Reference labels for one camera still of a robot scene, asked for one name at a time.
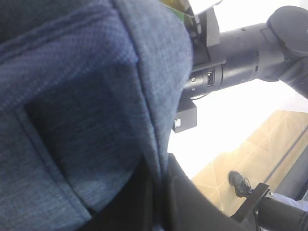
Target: person's leg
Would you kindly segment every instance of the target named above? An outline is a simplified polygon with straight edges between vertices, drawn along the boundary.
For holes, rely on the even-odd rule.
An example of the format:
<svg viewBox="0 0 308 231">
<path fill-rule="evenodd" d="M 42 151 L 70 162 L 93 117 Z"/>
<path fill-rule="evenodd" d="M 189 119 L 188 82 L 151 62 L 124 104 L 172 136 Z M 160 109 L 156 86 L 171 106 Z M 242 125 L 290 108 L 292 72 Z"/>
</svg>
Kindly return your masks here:
<svg viewBox="0 0 308 231">
<path fill-rule="evenodd" d="M 293 200 L 290 197 L 284 196 L 284 195 L 280 195 L 278 193 L 273 193 L 272 195 L 270 195 L 271 198 L 280 201 L 286 205 L 291 205 L 295 208 L 299 208 L 301 210 L 304 211 L 308 211 L 308 202 L 307 201 L 296 201 Z"/>
<path fill-rule="evenodd" d="M 241 174 L 236 171 L 231 171 L 229 173 L 229 183 L 234 186 L 235 193 L 238 197 L 248 197 L 253 189 L 250 186 L 248 179 L 244 179 Z M 308 211 L 308 202 L 307 201 L 296 201 L 287 196 L 283 196 L 278 193 L 272 193 L 269 197 L 282 202 L 286 205 L 293 206 L 295 208 L 299 208 L 304 211 Z"/>
</svg>

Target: usb port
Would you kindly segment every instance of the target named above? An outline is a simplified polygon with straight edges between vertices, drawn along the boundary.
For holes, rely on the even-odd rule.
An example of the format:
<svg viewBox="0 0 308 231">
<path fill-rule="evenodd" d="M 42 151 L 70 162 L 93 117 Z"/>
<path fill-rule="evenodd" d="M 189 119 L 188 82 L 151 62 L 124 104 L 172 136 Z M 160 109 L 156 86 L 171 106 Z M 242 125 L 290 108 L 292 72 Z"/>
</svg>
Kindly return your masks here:
<svg viewBox="0 0 308 231">
<path fill-rule="evenodd" d="M 207 73 L 207 86 L 211 87 L 214 84 L 214 73 L 212 71 Z"/>
</svg>

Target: tiled floor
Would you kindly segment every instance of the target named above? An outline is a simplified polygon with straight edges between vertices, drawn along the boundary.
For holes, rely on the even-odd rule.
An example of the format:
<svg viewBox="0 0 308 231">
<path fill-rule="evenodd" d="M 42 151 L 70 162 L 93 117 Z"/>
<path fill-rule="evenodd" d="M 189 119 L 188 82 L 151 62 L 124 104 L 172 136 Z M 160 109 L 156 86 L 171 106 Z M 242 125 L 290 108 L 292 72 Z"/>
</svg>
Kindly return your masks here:
<svg viewBox="0 0 308 231">
<path fill-rule="evenodd" d="M 240 172 L 253 188 L 268 178 L 267 184 L 274 191 L 308 145 L 308 132 L 303 135 L 307 125 L 306 113 L 276 111 L 237 150 L 217 156 L 192 181 L 217 208 L 231 216 L 244 199 L 235 196 L 228 173 Z"/>
</svg>

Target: black sneaker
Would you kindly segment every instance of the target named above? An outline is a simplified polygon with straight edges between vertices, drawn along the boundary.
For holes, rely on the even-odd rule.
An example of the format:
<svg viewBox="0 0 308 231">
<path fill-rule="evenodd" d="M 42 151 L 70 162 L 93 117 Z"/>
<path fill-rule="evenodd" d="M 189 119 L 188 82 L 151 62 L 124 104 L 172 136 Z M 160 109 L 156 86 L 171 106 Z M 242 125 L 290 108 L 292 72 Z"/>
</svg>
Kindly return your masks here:
<svg viewBox="0 0 308 231">
<path fill-rule="evenodd" d="M 234 186 L 235 194 L 238 197 L 249 197 L 252 193 L 250 182 L 247 178 L 243 178 L 241 174 L 235 171 L 229 173 L 229 183 Z"/>
</svg>

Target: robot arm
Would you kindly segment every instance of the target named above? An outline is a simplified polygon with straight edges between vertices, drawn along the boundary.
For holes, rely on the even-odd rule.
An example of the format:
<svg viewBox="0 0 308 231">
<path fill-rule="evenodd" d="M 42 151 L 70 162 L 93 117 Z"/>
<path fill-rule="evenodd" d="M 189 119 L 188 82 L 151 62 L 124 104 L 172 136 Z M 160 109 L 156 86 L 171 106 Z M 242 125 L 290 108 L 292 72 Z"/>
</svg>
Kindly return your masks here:
<svg viewBox="0 0 308 231">
<path fill-rule="evenodd" d="M 213 8 L 187 27 L 194 61 L 175 118 L 174 131 L 196 126 L 192 100 L 259 78 L 281 80 L 308 98 L 308 11 L 279 8 L 267 21 L 219 33 Z"/>
</svg>

